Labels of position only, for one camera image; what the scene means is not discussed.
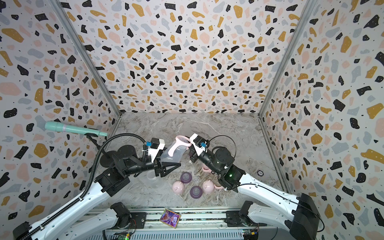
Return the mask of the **purple bottle collar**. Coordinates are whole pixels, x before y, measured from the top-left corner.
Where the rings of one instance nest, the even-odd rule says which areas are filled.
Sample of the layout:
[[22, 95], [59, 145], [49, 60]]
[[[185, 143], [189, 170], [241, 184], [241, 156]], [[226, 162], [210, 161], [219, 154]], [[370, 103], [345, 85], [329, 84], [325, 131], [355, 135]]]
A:
[[189, 173], [189, 172], [182, 172], [181, 176], [180, 176], [180, 181], [183, 183], [183, 184], [188, 184], [192, 181], [193, 177], [192, 177], [192, 174]]
[[199, 199], [201, 198], [203, 195], [203, 190], [201, 187], [199, 186], [193, 186], [191, 189], [190, 189], [190, 196], [193, 198], [193, 199]]

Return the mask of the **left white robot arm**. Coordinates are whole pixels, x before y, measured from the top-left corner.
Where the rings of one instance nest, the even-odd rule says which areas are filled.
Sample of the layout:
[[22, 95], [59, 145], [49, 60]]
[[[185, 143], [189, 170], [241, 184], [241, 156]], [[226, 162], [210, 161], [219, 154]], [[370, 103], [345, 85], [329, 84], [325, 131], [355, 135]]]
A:
[[130, 183], [130, 176], [152, 172], [157, 177], [165, 177], [179, 168], [179, 162], [161, 161], [164, 145], [156, 148], [144, 146], [144, 157], [139, 158], [135, 147], [125, 145], [117, 151], [109, 151], [102, 156], [102, 166], [106, 170], [96, 178], [91, 177], [82, 193], [73, 200], [33, 224], [24, 222], [13, 231], [15, 240], [63, 240], [86, 238], [94, 232], [115, 226], [123, 228], [131, 221], [131, 213], [123, 204], [115, 204], [101, 216], [93, 218], [85, 226], [74, 223], [97, 205], [111, 198]]

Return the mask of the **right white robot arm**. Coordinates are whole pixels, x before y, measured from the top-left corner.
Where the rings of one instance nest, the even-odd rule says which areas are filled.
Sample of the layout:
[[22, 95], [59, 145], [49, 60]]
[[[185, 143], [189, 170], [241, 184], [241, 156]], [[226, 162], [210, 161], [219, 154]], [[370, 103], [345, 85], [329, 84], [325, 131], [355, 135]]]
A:
[[235, 159], [226, 148], [217, 148], [211, 152], [197, 146], [190, 147], [190, 159], [193, 163], [201, 161], [216, 174], [219, 184], [225, 190], [249, 196], [267, 205], [261, 208], [244, 204], [247, 213], [243, 216], [243, 222], [247, 225], [272, 225], [288, 231], [296, 240], [316, 239], [319, 226], [324, 225], [311, 196], [288, 194], [260, 182], [236, 167]]

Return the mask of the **small clear baby bottle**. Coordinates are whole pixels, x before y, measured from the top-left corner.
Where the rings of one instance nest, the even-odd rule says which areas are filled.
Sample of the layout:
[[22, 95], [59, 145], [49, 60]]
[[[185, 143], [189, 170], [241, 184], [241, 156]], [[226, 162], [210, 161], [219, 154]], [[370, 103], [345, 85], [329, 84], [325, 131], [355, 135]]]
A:
[[162, 178], [157, 177], [155, 172], [147, 172], [145, 181], [146, 186], [153, 189], [158, 189], [164, 185], [164, 181], [162, 180]]

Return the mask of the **pink bottle cap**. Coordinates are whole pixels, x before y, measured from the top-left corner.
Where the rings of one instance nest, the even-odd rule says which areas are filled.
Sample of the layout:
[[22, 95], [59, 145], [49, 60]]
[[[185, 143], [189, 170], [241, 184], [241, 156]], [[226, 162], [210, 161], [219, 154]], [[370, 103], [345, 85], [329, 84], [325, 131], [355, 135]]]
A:
[[205, 194], [211, 194], [215, 190], [215, 184], [211, 180], [206, 180], [202, 184], [202, 190]]
[[173, 183], [172, 185], [172, 191], [176, 194], [176, 195], [181, 195], [185, 190], [185, 185], [183, 182], [181, 181], [176, 181]]

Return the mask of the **clear silicone nipple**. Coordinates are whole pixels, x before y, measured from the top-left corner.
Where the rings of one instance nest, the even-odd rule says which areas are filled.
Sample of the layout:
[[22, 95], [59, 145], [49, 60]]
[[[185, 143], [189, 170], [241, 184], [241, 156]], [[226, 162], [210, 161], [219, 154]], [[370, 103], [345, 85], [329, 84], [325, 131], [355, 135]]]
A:
[[195, 184], [195, 185], [199, 185], [201, 183], [201, 179], [199, 177], [195, 177], [193, 178], [192, 182]]

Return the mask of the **black microphone stand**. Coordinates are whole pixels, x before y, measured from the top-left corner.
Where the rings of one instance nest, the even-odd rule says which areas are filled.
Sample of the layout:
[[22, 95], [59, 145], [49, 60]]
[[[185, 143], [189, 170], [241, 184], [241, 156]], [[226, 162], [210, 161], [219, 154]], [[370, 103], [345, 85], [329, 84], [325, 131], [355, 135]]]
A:
[[[96, 134], [93, 134], [93, 133], [87, 133], [85, 134], [86, 138], [92, 142], [97, 150], [100, 150], [101, 146], [97, 143], [96, 137], [98, 137], [98, 135]], [[115, 165], [115, 162], [114, 162], [114, 159], [113, 159], [113, 155], [116, 153], [116, 151], [109, 151], [109, 152], [106, 152], [106, 148], [104, 148], [102, 150], [102, 153], [101, 153], [101, 156], [99, 158], [99, 161], [98, 163], [103, 167], [103, 168], [110, 168], [110, 169], [115, 169], [116, 168], [116, 165]]]

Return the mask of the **colourful holographic card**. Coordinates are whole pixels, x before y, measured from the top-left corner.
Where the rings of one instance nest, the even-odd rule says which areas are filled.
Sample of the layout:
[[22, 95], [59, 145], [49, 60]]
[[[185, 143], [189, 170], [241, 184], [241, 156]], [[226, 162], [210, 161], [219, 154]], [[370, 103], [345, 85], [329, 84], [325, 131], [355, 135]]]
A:
[[180, 214], [165, 209], [162, 216], [160, 217], [160, 222], [175, 229], [180, 221], [180, 218]]

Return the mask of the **small dark round token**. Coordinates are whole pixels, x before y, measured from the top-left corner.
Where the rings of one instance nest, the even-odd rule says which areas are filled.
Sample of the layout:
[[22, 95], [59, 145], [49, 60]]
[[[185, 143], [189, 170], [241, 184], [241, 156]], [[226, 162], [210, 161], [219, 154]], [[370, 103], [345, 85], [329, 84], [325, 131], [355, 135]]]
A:
[[258, 171], [257, 171], [257, 174], [258, 174], [258, 176], [260, 176], [260, 177], [263, 177], [263, 176], [264, 176], [264, 172], [263, 172], [262, 170], [258, 170]]

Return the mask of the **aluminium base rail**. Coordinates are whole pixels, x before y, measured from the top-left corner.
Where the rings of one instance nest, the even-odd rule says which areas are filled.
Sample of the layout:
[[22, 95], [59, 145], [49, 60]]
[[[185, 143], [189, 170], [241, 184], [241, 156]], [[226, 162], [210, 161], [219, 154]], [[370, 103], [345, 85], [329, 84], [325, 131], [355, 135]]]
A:
[[174, 208], [181, 218], [175, 228], [160, 221], [164, 208], [130, 208], [131, 240], [291, 240], [286, 230], [267, 224], [244, 224], [240, 209], [228, 207]]

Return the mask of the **right corner aluminium post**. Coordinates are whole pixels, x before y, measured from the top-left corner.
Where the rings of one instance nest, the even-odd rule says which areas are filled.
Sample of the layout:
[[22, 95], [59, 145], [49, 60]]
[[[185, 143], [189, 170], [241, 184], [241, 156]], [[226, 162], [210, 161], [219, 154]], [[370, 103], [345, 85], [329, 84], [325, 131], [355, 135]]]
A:
[[262, 118], [263, 115], [265, 114], [265, 112], [267, 111], [267, 107], [269, 105], [269, 102], [270, 100], [272, 99], [273, 97], [273, 94], [274, 94], [274, 89], [276, 88], [276, 86], [278, 85], [279, 83], [279, 80], [280, 78], [282, 77], [283, 73], [284, 73], [284, 70], [288, 64], [288, 62], [290, 61], [292, 55], [294, 54], [294, 51], [296, 49], [296, 45], [297, 43], [299, 42], [299, 40], [301, 39], [301, 36], [305, 30], [305, 27], [311, 17], [311, 14], [313, 13], [316, 5], [318, 4], [318, 0], [313, 0], [313, 1], [307, 1], [306, 4], [305, 4], [305, 7], [303, 9], [303, 12], [301, 14], [301, 17], [298, 21], [298, 25], [295, 29], [295, 32], [292, 36], [292, 39], [289, 43], [289, 45], [287, 46], [286, 48], [286, 51], [283, 55], [283, 58], [281, 60], [281, 63], [277, 69], [277, 72], [275, 74], [275, 77], [269, 87], [269, 91], [267, 92], [266, 94], [266, 97], [265, 97], [265, 100], [261, 106], [261, 109], [260, 109], [260, 112], [258, 114], [259, 118]]

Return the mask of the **corner aluminium post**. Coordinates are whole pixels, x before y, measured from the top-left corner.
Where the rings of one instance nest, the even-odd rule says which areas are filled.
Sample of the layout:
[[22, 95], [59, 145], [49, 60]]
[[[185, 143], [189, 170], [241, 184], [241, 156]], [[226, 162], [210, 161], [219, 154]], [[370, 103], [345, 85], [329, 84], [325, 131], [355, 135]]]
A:
[[100, 76], [98, 70], [96, 69], [96, 66], [94, 65], [91, 57], [88, 55], [86, 48], [84, 47], [83, 43], [81, 42], [75, 28], [70, 23], [70, 19], [68, 18], [66, 12], [62, 8], [60, 1], [48, 1], [49, 5], [51, 6], [54, 13], [57, 15], [60, 23], [62, 24], [64, 30], [67, 32], [68, 36], [72, 40], [75, 48], [77, 49], [78, 53], [80, 54], [81, 58], [83, 59], [85, 65], [87, 66], [88, 70], [94, 77], [96, 83], [101, 89], [101, 92], [103, 93], [104, 97], [106, 98], [110, 108], [112, 111], [118, 116], [118, 118], [122, 115], [120, 110], [118, 109], [117, 104], [115, 103], [112, 95], [109, 93], [108, 88], [104, 84], [102, 77]]
[[265, 114], [265, 112], [267, 111], [267, 107], [269, 105], [269, 102], [270, 100], [272, 99], [273, 97], [273, 94], [274, 94], [274, 89], [276, 88], [276, 86], [278, 85], [279, 83], [279, 80], [280, 78], [282, 77], [283, 73], [284, 73], [284, 70], [288, 64], [288, 62], [290, 61], [292, 55], [294, 54], [294, 51], [296, 49], [296, 45], [297, 43], [299, 42], [299, 40], [301, 39], [301, 36], [305, 30], [305, 27], [311, 17], [311, 14], [313, 13], [316, 5], [318, 4], [318, 0], [313, 0], [313, 1], [307, 1], [306, 4], [305, 4], [305, 7], [303, 9], [303, 12], [301, 14], [301, 17], [298, 21], [298, 25], [295, 29], [295, 32], [292, 36], [292, 39], [289, 43], [289, 45], [287, 46], [286, 48], [286, 51], [283, 55], [283, 58], [281, 60], [281, 63], [277, 69], [277, 72], [275, 74], [275, 77], [269, 87], [269, 91], [267, 92], [266, 94], [266, 97], [265, 97], [265, 100], [261, 106], [261, 109], [260, 109], [260, 112], [258, 114], [259, 118], [262, 118], [263, 115]]

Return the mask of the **left corner aluminium post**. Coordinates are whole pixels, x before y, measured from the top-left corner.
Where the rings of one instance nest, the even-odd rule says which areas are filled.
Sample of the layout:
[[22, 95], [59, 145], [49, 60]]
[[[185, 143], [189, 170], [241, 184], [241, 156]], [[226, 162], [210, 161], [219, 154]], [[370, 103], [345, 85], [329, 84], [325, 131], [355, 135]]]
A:
[[67, 32], [68, 36], [72, 40], [75, 48], [77, 49], [78, 53], [80, 54], [81, 58], [83, 59], [85, 65], [87, 66], [88, 70], [94, 77], [96, 83], [101, 89], [101, 92], [103, 93], [104, 97], [106, 98], [110, 108], [112, 111], [118, 116], [118, 118], [122, 115], [120, 110], [118, 109], [117, 104], [115, 103], [112, 95], [109, 93], [108, 88], [104, 84], [102, 77], [100, 76], [98, 70], [96, 69], [96, 66], [94, 65], [91, 57], [88, 55], [86, 48], [84, 47], [83, 43], [81, 42], [75, 28], [70, 23], [70, 19], [68, 18], [66, 12], [62, 8], [60, 1], [48, 1], [49, 5], [51, 6], [54, 13], [57, 15], [60, 23], [62, 24], [64, 30]]

